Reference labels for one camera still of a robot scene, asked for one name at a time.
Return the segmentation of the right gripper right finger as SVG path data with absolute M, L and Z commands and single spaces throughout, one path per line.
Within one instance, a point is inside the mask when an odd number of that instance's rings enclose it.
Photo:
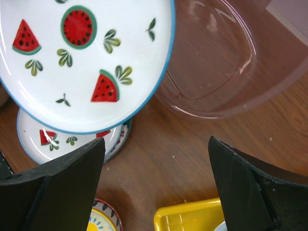
M 306 231 L 308 178 L 212 136 L 209 159 L 229 231 Z

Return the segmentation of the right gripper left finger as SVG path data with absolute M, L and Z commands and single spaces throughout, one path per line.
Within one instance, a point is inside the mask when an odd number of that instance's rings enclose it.
M 105 141 L 76 150 L 21 173 L 0 157 L 2 231 L 85 231 L 98 187 Z

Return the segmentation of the watermelon plate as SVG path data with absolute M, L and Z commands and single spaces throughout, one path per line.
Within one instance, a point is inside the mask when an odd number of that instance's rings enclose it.
M 110 129 L 157 90 L 175 27 L 173 0 L 3 0 L 0 81 L 53 129 Z
M 129 132 L 130 122 L 110 130 L 89 135 L 76 135 L 56 131 L 34 120 L 19 109 L 17 132 L 25 152 L 38 164 L 63 156 L 96 139 L 105 140 L 104 162 L 112 159 L 121 149 Z

